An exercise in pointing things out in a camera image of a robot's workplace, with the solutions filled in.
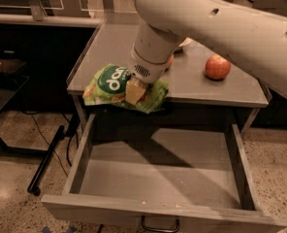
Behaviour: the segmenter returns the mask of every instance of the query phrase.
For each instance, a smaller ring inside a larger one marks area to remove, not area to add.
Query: chip bag
[[[86,106],[113,104],[128,110],[146,114],[159,111],[169,90],[167,83],[157,81],[146,90],[142,99],[134,106],[125,101],[126,83],[131,74],[125,67],[108,64],[98,71],[83,94]]]

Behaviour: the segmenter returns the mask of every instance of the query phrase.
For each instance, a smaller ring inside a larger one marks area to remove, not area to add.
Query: metal handle
[[[180,222],[179,219],[175,220],[175,229],[158,229],[158,228],[151,228],[144,224],[145,217],[142,216],[142,228],[146,231],[152,231],[152,232],[160,232],[160,233],[176,233],[179,230]]]

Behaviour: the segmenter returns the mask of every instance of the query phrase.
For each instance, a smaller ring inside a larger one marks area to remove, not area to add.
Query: black metal stand
[[[30,185],[27,188],[29,193],[33,193],[35,196],[39,196],[41,190],[38,187],[39,181],[43,176],[46,168],[48,167],[49,161],[54,153],[54,149],[60,139],[64,137],[64,126],[59,126],[53,140],[51,141],[48,150],[31,150],[23,148],[14,148],[9,147],[1,138],[0,138],[0,155],[6,156],[27,156],[27,157],[42,157],[42,161],[38,167],[37,172],[35,173]]]

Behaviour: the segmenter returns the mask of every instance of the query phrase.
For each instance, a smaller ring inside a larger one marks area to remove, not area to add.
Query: drawer
[[[156,232],[286,227],[261,210],[229,108],[90,115],[62,195],[42,202],[59,219]]]

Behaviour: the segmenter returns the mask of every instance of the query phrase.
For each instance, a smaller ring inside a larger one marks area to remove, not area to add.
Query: terrazzo floor
[[[33,117],[47,141],[52,139],[59,125],[68,125],[61,114],[40,113]],[[9,146],[45,150],[48,145],[33,117],[17,111],[2,113],[0,136]],[[56,148],[67,174],[70,170],[65,157],[68,141],[65,138]],[[287,130],[251,128],[243,136],[243,142],[264,213],[287,221]],[[70,145],[70,159],[74,157],[76,145],[74,138]],[[41,195],[36,197],[26,191],[39,163],[38,159],[0,156],[0,233],[99,232],[96,224],[57,220],[42,205],[43,194],[61,194],[66,180],[57,155],[51,160],[40,183]],[[105,225],[101,232],[143,231],[141,228]],[[287,233],[287,228],[280,233]]]

